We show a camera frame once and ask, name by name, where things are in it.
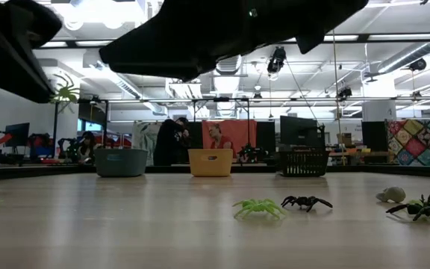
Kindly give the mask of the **white patterned hanging cloth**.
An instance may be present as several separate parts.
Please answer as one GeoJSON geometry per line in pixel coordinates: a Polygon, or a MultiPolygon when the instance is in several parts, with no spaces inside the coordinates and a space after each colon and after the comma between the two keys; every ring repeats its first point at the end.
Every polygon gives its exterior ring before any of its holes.
{"type": "Polygon", "coordinates": [[[147,166],[154,164],[153,158],[160,127],[161,122],[136,121],[133,124],[132,148],[147,151],[147,166]]]}

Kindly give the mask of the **yellow plastic bin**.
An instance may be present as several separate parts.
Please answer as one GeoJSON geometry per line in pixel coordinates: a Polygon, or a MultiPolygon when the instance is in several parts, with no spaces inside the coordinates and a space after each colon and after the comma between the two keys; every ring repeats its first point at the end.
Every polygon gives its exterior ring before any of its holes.
{"type": "Polygon", "coordinates": [[[231,149],[189,149],[190,173],[195,177],[226,177],[231,174],[231,149]]]}

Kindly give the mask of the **cluttered wooden desk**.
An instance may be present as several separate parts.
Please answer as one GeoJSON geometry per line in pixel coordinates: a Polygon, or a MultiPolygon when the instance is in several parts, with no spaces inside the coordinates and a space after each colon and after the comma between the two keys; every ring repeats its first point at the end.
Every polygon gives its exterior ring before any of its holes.
{"type": "Polygon", "coordinates": [[[368,148],[348,148],[330,151],[328,156],[333,161],[333,165],[360,165],[389,162],[392,154],[386,151],[372,151],[368,148]]]}

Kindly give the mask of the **teal plastic bin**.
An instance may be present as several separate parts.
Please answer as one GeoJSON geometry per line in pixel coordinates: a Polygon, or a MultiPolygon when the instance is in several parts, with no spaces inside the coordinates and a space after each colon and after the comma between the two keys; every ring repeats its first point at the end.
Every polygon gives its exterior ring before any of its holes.
{"type": "Polygon", "coordinates": [[[96,149],[96,173],[101,177],[136,177],[145,173],[148,152],[143,149],[96,149]]]}

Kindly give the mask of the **red hanging cloth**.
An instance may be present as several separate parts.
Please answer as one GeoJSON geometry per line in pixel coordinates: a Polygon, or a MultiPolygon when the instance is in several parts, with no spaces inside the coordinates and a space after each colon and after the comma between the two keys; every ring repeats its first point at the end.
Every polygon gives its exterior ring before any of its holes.
{"type": "Polygon", "coordinates": [[[254,120],[223,120],[202,121],[202,145],[204,149],[210,149],[215,141],[210,136],[212,126],[218,126],[223,137],[227,137],[233,144],[235,152],[239,152],[246,144],[256,147],[257,123],[254,120]]]}

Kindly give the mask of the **silver ventilation duct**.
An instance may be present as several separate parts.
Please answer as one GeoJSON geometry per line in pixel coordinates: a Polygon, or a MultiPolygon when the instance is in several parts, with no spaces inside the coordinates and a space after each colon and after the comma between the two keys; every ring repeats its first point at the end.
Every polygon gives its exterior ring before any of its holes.
{"type": "Polygon", "coordinates": [[[240,83],[248,75],[243,64],[243,57],[234,56],[220,61],[209,75],[210,93],[216,99],[229,99],[227,102],[215,102],[214,112],[211,117],[214,119],[229,119],[236,115],[236,102],[231,99],[236,98],[240,89],[240,83]]]}

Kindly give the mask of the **white toy skull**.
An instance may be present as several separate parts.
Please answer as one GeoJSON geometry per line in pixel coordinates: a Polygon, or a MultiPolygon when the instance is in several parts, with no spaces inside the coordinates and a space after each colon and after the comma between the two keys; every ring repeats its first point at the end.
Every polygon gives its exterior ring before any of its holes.
{"type": "Polygon", "coordinates": [[[400,187],[389,187],[385,188],[382,192],[376,194],[376,199],[381,202],[394,202],[401,203],[405,200],[406,193],[400,187]]]}

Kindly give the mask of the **black frame beam with lights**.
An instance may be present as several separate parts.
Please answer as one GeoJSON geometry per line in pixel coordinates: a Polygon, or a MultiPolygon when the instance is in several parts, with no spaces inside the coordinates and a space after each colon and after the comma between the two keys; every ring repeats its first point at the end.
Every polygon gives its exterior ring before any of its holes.
{"type": "MultiPolygon", "coordinates": [[[[107,40],[52,40],[40,49],[94,49],[101,48],[113,42],[107,40]]],[[[421,43],[430,42],[430,33],[382,33],[382,34],[328,34],[322,44],[328,43],[421,43]]]]}

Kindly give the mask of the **colourful patchwork quilt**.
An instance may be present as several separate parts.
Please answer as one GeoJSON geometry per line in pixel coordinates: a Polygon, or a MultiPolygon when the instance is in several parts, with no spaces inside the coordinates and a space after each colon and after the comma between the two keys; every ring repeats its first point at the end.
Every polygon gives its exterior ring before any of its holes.
{"type": "Polygon", "coordinates": [[[384,125],[395,164],[430,167],[430,120],[385,120],[384,125]]]}

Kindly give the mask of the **black robot with green lights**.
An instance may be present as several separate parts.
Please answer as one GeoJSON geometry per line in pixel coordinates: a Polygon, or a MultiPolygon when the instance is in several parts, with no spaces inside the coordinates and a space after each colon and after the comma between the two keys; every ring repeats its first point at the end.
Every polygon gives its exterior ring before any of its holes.
{"type": "Polygon", "coordinates": [[[57,144],[60,150],[59,159],[63,159],[67,163],[78,163],[79,142],[76,138],[61,138],[57,144]]]}
{"type": "Polygon", "coordinates": [[[237,154],[237,160],[240,163],[258,163],[263,161],[268,156],[268,152],[261,147],[253,147],[250,143],[241,147],[241,150],[237,154]]]}

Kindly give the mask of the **black aluminium table frame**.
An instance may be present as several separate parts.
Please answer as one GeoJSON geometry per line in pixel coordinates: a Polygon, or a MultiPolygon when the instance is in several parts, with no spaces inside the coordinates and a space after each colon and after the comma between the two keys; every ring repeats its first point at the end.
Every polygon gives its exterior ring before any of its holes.
{"type": "MultiPolygon", "coordinates": [[[[274,166],[234,166],[232,173],[275,173],[274,166]]],[[[0,167],[0,180],[30,178],[38,176],[57,176],[73,173],[94,173],[95,167],[85,166],[47,166],[47,167],[0,167]]],[[[396,165],[331,166],[327,173],[384,173],[405,176],[430,177],[430,167],[408,167],[396,165]]]]}

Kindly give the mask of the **black partition panel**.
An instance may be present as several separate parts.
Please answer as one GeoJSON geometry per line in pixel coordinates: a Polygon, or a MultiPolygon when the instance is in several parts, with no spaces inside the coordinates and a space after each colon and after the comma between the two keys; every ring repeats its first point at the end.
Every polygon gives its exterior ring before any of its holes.
{"type": "Polygon", "coordinates": [[[273,121],[257,121],[256,147],[269,154],[275,151],[275,123],[273,121]]]}
{"type": "Polygon", "coordinates": [[[203,148],[203,135],[202,135],[202,123],[192,122],[187,125],[189,132],[190,148],[191,149],[202,149],[203,148]]]}

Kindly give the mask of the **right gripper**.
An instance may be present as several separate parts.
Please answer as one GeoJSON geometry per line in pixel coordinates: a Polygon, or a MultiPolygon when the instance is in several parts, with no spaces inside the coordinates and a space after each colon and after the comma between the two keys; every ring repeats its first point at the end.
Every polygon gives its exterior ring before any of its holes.
{"type": "Polygon", "coordinates": [[[324,34],[368,0],[166,0],[99,50],[114,72],[190,81],[218,62],[302,34],[324,34]]]}

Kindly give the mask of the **black slotted plastic basket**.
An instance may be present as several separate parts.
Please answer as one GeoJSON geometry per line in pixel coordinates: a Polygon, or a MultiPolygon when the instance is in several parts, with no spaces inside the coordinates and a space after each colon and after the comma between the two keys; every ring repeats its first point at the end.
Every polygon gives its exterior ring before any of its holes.
{"type": "Polygon", "coordinates": [[[328,166],[326,151],[280,152],[279,167],[285,177],[324,176],[328,166]]]}

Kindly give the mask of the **black workstation frame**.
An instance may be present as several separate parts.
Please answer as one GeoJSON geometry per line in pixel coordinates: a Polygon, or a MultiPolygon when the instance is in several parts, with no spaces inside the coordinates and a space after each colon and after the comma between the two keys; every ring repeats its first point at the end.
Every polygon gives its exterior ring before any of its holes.
{"type": "Polygon", "coordinates": [[[106,104],[106,115],[109,114],[108,106],[109,104],[131,104],[131,103],[143,103],[144,105],[147,105],[148,108],[153,110],[155,114],[168,114],[167,112],[159,111],[155,106],[149,105],[149,103],[153,104],[180,104],[180,105],[186,105],[187,107],[193,108],[193,120],[196,121],[197,116],[196,114],[200,110],[198,107],[198,103],[201,103],[201,106],[205,106],[208,102],[215,102],[215,103],[225,103],[225,102],[234,102],[238,104],[240,107],[244,107],[247,114],[249,114],[250,105],[251,103],[259,103],[259,102],[269,102],[270,107],[272,107],[272,104],[274,102],[282,102],[283,104],[287,105],[290,103],[304,103],[304,107],[312,109],[314,107],[316,102],[323,101],[324,98],[305,98],[304,96],[299,98],[229,98],[226,96],[220,96],[220,97],[214,97],[214,98],[202,98],[202,99],[100,99],[98,96],[94,96],[92,99],[68,99],[64,96],[55,95],[52,98],[52,103],[64,103],[65,105],[69,105],[71,103],[75,104],[90,104],[95,105],[99,103],[105,103],[106,104]]]}

